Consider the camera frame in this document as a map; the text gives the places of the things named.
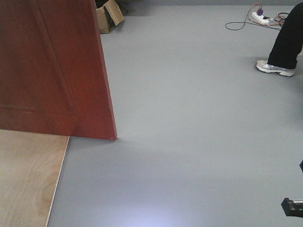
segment person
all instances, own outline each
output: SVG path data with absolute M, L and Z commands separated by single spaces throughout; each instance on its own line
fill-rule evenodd
M 297 56 L 303 46 L 303 2 L 296 5 L 286 18 L 268 61 L 259 60 L 257 68 L 266 73 L 291 77 L 295 73 Z

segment cardboard box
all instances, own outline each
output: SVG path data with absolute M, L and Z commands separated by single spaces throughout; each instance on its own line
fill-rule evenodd
M 96 13 L 101 34 L 110 32 L 111 20 L 115 26 L 124 20 L 122 12 L 115 0 L 108 0 L 102 7 L 96 9 Z

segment door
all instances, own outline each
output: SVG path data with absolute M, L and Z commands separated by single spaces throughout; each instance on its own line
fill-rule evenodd
M 0 128 L 116 140 L 94 0 L 0 0 Z

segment sneaker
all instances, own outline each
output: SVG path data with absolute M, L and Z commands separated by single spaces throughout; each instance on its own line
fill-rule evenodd
M 267 61 L 264 60 L 257 61 L 256 66 L 262 72 L 267 72 L 267 73 L 276 72 L 285 77 L 291 77 L 294 75 L 294 70 L 289 70 L 274 65 L 269 65 L 267 64 Z

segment plywood board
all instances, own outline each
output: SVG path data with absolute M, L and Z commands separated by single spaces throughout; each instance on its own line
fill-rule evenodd
M 0 130 L 0 226 L 45 227 L 68 136 Z

